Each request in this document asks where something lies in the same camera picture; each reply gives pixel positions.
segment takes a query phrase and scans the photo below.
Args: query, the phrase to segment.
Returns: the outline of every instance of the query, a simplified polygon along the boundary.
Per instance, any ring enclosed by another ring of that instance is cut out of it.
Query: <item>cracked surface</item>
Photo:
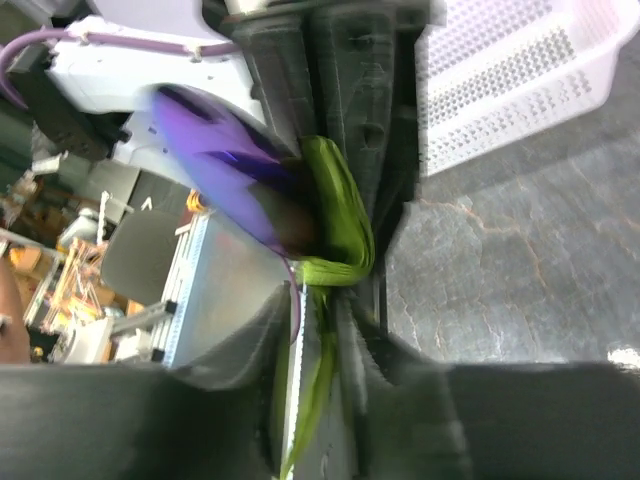
[[[424,181],[389,327],[452,362],[640,349],[640,38],[599,110]]]

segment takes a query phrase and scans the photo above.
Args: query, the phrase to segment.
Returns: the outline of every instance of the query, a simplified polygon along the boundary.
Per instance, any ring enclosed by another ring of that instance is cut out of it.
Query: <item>perforated basket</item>
[[[602,105],[638,0],[449,0],[417,46],[433,175]]]

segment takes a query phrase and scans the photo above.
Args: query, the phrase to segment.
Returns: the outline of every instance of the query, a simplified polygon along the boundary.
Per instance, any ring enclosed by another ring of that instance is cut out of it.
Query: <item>purple object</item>
[[[260,243],[285,254],[287,242],[274,227],[283,197],[275,197],[286,196],[296,178],[280,164],[269,139],[213,95],[192,88],[158,87],[151,113],[170,152],[207,201]]]

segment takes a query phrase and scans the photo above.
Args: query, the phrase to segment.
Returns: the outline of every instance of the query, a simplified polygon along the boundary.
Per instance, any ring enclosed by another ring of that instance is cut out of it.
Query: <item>purple cable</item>
[[[291,343],[296,341],[298,338],[298,334],[300,333],[300,324],[302,323],[302,306],[300,305],[300,290],[298,290],[298,282],[296,280],[296,274],[291,268],[291,264],[289,264],[289,260],[285,257],[282,258],[284,262],[284,266],[287,269],[287,273],[289,274],[289,278],[291,279],[291,288],[293,288],[293,329],[291,330]]]
[[[0,89],[6,94],[9,100],[25,110],[27,109],[27,105],[20,97],[18,91],[13,87],[13,85],[11,85],[9,78],[7,77],[7,70],[11,66],[13,59],[18,56],[22,50],[27,48],[29,45],[45,42],[47,40],[80,40],[80,38],[61,28],[37,30],[21,35],[15,40],[9,42],[2,50],[0,50]],[[87,33],[86,40],[89,43],[103,43],[105,45],[170,53],[174,55],[189,55],[194,53],[188,51],[185,45],[181,45],[179,43],[161,42],[135,37],[123,37],[108,33]],[[221,43],[218,45],[203,45],[200,47],[198,53],[202,57],[218,57],[238,51],[240,51],[240,48],[233,43]]]

